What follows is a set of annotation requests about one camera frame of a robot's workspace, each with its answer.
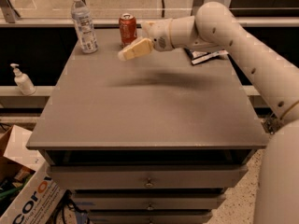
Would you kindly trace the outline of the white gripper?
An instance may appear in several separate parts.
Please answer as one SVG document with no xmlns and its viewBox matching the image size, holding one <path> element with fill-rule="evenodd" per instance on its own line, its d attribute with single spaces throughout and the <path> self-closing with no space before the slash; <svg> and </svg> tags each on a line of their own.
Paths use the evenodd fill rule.
<svg viewBox="0 0 299 224">
<path fill-rule="evenodd" d="M 159 21 L 144 21 L 141 27 L 147 38 L 139 37 L 118 53 L 121 61 L 132 60 L 150 54 L 153 49 L 157 51 L 170 51 L 173 49 L 170 38 L 171 19 Z"/>
</svg>

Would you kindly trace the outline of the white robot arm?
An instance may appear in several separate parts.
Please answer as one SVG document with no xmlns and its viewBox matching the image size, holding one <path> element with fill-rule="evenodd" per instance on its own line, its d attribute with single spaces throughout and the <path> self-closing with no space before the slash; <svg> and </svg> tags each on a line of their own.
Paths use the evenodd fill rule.
<svg viewBox="0 0 299 224">
<path fill-rule="evenodd" d="M 131 60 L 153 50 L 226 50 L 283 126 L 263 154 L 253 224 L 299 224 L 299 69 L 248 33 L 218 2 L 195 15 L 141 23 L 143 33 L 118 57 Z"/>
</svg>

